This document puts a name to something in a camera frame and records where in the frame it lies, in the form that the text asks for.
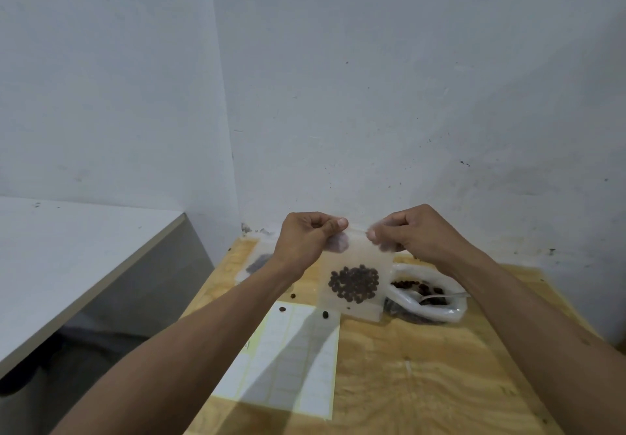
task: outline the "white table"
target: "white table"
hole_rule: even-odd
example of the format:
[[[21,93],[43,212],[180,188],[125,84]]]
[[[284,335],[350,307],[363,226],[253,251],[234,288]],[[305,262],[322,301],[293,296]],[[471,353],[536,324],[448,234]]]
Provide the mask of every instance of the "white table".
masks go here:
[[[0,197],[0,377],[184,220],[180,211]]]

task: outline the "hand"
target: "hand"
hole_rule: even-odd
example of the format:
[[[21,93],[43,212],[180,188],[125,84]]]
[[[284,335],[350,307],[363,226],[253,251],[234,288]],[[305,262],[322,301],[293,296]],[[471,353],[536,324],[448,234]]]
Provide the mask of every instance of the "hand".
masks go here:
[[[484,255],[428,204],[390,214],[368,229],[367,238],[382,250],[407,249],[450,277],[458,265]]]
[[[272,259],[300,278],[322,255],[328,238],[347,227],[348,220],[344,217],[324,213],[290,213],[282,224]]]

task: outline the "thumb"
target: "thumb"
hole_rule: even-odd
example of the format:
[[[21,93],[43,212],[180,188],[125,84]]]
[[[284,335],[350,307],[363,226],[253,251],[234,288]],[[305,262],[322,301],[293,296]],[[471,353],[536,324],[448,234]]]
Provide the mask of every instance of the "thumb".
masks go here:
[[[319,228],[324,234],[324,237],[331,237],[348,227],[348,219],[340,217],[339,219],[328,219],[326,223]]]
[[[368,229],[367,238],[384,248],[395,248],[397,244],[404,246],[406,227],[374,225]]]

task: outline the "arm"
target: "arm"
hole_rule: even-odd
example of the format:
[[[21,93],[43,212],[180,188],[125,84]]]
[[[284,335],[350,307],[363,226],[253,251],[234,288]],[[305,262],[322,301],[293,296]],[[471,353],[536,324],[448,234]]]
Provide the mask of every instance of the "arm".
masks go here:
[[[458,280],[566,433],[623,433],[626,358],[529,290],[426,204],[368,231]]]
[[[347,226],[322,213],[287,216],[263,268],[130,352],[51,435],[183,433],[272,304]]]

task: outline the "forearm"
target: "forearm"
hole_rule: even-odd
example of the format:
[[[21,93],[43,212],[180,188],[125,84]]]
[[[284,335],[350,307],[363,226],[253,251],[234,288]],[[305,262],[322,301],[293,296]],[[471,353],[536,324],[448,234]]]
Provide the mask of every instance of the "forearm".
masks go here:
[[[270,260],[220,298],[166,328],[107,372],[52,435],[183,433],[291,281]]]
[[[566,433],[623,430],[626,359],[621,354],[485,254],[457,265],[454,276]]]

